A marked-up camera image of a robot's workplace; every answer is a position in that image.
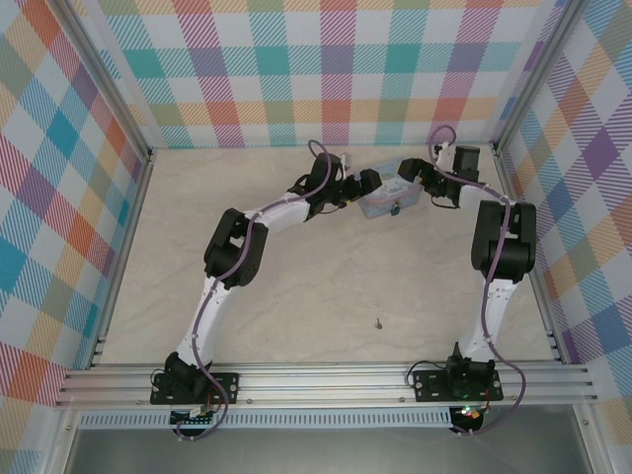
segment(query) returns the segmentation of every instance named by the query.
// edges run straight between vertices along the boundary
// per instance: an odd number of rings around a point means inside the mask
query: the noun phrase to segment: purple cable
[[[201,370],[201,373],[203,373],[204,376],[208,380],[210,380],[210,383],[212,383],[214,387],[219,391],[219,394],[221,395],[222,403],[224,405],[224,409],[222,411],[221,417],[219,417],[219,420],[217,420],[212,427],[207,428],[206,430],[204,430],[202,433],[198,434],[197,436],[184,436],[182,432],[180,431],[180,426],[182,425],[183,422],[177,423],[176,434],[178,435],[180,440],[186,439],[188,441],[197,441],[198,439],[204,439],[205,437],[213,433],[215,430],[217,430],[222,423],[224,423],[224,419],[226,418],[226,415],[228,414],[228,394],[226,393],[226,390],[224,390],[224,387],[222,387],[221,384],[217,381],[217,379],[213,377],[210,374],[210,372],[206,369],[203,362],[201,361],[201,358],[199,357],[198,345],[196,343],[196,339],[198,338],[199,323],[201,321],[202,315],[204,314],[204,309],[206,309],[206,306],[208,305],[210,298],[215,293],[215,290],[217,289],[217,285],[219,284],[219,282],[224,281],[225,279],[233,275],[235,272],[237,272],[239,268],[243,265],[244,260],[246,260],[246,256],[248,255],[248,249],[250,248],[250,240],[251,240],[253,225],[255,224],[255,220],[257,220],[257,218],[260,217],[263,213],[269,211],[270,209],[274,207],[277,207],[278,205],[286,204],[289,202],[297,202],[298,200],[305,200],[307,198],[311,198],[315,194],[319,193],[323,188],[325,188],[325,186],[327,186],[327,183],[329,182],[329,177],[332,174],[332,157],[330,156],[329,151],[327,151],[327,148],[325,148],[325,146],[322,143],[320,143],[317,140],[309,140],[307,142],[307,147],[309,148],[309,151],[315,158],[318,158],[318,155],[316,155],[316,153],[314,152],[314,149],[312,148],[312,145],[314,144],[320,147],[320,149],[323,150],[323,153],[325,153],[325,156],[327,157],[327,174],[325,175],[325,179],[323,180],[323,182],[314,191],[311,191],[303,196],[292,197],[290,199],[281,199],[271,204],[268,204],[262,209],[260,209],[259,211],[257,211],[255,215],[251,217],[250,222],[248,222],[248,228],[246,229],[246,237],[244,239],[244,246],[241,249],[239,260],[237,260],[235,265],[230,270],[228,270],[225,274],[220,275],[215,279],[215,281],[213,282],[213,285],[210,287],[210,290],[208,291],[208,295],[206,296],[201,306],[199,307],[199,312],[197,313],[196,320],[194,321],[194,329],[191,336],[191,343],[192,343],[194,358],[196,359],[197,367],[199,368],[199,370]]]
[[[443,129],[448,129],[452,132],[452,140],[449,142],[449,144],[451,145],[452,143],[454,143],[454,141],[456,141],[456,130],[454,130],[454,127],[452,127],[451,125],[445,124],[445,125],[441,125],[439,128],[437,128],[432,134],[431,134],[431,138],[429,140],[429,144],[428,144],[428,152],[431,158],[431,161],[433,162],[434,168],[441,173],[444,177],[446,177],[447,179],[454,181],[456,183],[461,183],[463,185],[468,185],[468,186],[472,186],[474,188],[478,188],[479,190],[483,190],[486,193],[488,193],[489,195],[491,195],[492,197],[500,200],[504,205],[505,205],[505,217],[503,218],[503,226],[501,227],[501,235],[498,239],[498,246],[497,246],[497,250],[494,254],[494,259],[492,260],[492,265],[490,266],[490,270],[487,273],[487,278],[485,278],[485,286],[483,288],[483,305],[481,307],[481,324],[483,326],[483,335],[485,336],[485,339],[487,341],[488,346],[490,347],[490,350],[492,351],[492,353],[494,354],[494,356],[500,361],[502,362],[504,365],[507,365],[509,367],[511,367],[513,370],[515,370],[518,375],[520,376],[520,393],[518,394],[517,398],[515,399],[515,403],[512,405],[512,407],[499,419],[497,419],[494,423],[492,423],[491,425],[479,430],[477,432],[477,435],[482,435],[484,433],[487,433],[488,431],[494,429],[495,427],[497,427],[498,425],[504,423],[511,415],[513,415],[515,413],[515,410],[517,410],[518,406],[520,405],[520,403],[522,402],[522,399],[524,398],[524,392],[526,391],[526,376],[524,375],[524,372],[522,371],[522,369],[520,367],[518,367],[517,365],[515,365],[514,363],[509,362],[508,360],[506,360],[502,355],[499,354],[498,350],[496,349],[496,347],[494,346],[494,344],[492,343],[491,337],[490,337],[490,333],[488,331],[487,328],[487,321],[485,319],[485,313],[487,312],[487,293],[490,289],[490,284],[492,284],[492,279],[494,279],[494,273],[496,272],[496,268],[498,267],[498,262],[501,258],[501,253],[503,250],[503,246],[505,245],[505,240],[507,237],[507,232],[509,230],[509,226],[510,226],[510,214],[512,212],[512,204],[510,203],[510,200],[507,199],[506,196],[501,195],[499,192],[493,190],[492,188],[488,187],[487,185],[482,185],[480,183],[472,183],[469,182],[467,180],[463,180],[462,178],[458,178],[456,176],[452,176],[449,173],[445,172],[444,170],[442,170],[440,168],[440,166],[436,163],[436,159],[435,159],[435,155],[433,154],[433,144],[435,141],[435,137],[436,134],[443,130]],[[456,427],[459,431],[461,431],[462,433],[468,434],[468,435],[472,435],[472,433],[467,432],[466,430],[463,429],[459,429],[458,427]]]

